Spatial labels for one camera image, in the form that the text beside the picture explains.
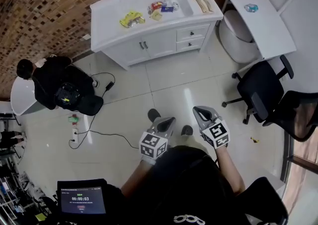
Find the black shirt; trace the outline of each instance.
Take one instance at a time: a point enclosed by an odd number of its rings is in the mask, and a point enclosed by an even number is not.
[[[234,193],[219,168],[199,149],[169,149],[129,199],[126,223],[150,225],[249,225],[233,207]]]
[[[62,84],[65,67],[71,62],[68,57],[49,57],[41,68],[36,68],[33,72],[35,99],[48,109],[56,107],[55,93]]]

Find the person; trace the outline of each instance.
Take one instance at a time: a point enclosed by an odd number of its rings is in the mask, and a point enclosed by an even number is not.
[[[0,133],[0,149],[10,148],[17,143],[24,141],[24,132],[1,132]]]
[[[70,82],[74,84],[81,95],[94,95],[94,88],[98,82],[93,81],[82,70],[71,65],[68,57],[52,56],[42,61],[41,64],[33,64],[27,59],[22,59],[16,69],[16,73],[23,79],[34,81],[35,99],[48,109],[55,109],[55,94],[61,84]]]
[[[245,185],[227,148],[215,149],[218,167],[192,134],[184,126],[182,145],[169,148],[154,165],[142,159],[121,187],[130,209],[123,223],[250,224],[233,206]]]

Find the mosaic tile wall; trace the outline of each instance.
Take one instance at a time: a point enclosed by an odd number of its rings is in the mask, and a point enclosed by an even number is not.
[[[98,0],[0,0],[0,98],[8,99],[22,58],[74,57],[90,48],[89,5]],[[224,0],[216,0],[219,5]]]

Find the tiled floor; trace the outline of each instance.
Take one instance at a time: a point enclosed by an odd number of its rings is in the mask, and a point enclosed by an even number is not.
[[[215,157],[213,148],[199,137],[192,114],[195,105],[211,106],[230,128],[232,141],[228,148],[233,160],[257,163],[274,175],[280,175],[283,131],[276,126],[264,128],[253,117],[249,125],[244,125],[246,107],[243,102],[221,107],[222,101],[239,96],[237,80],[231,78],[239,65],[230,59],[215,34],[204,53],[192,51],[167,56],[135,65],[130,71],[125,71],[103,54],[86,57],[76,65],[89,74],[110,72],[116,77],[114,87],[105,94],[106,104],[96,116],[92,130],[122,134],[137,147],[142,132],[150,126],[147,112],[156,108],[164,117],[177,118],[172,144],[182,126],[189,124],[194,128],[197,141]],[[112,76],[100,74],[95,77],[100,81],[96,93],[101,95]],[[28,141],[19,169],[25,170],[48,196],[54,194],[58,180],[102,177],[120,187],[140,161],[138,150],[132,149],[119,136],[96,133],[89,133],[78,149],[71,149],[70,115],[69,111],[59,108],[20,117]],[[79,116],[78,128],[84,131],[91,118]]]

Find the white table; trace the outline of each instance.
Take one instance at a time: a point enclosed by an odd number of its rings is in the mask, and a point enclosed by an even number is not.
[[[260,61],[296,51],[295,43],[285,23],[269,0],[230,1],[250,30],[262,56],[238,72],[244,71]],[[229,0],[225,1],[222,12],[224,12],[228,2]],[[244,6],[249,3],[256,4],[258,11],[247,12]]]

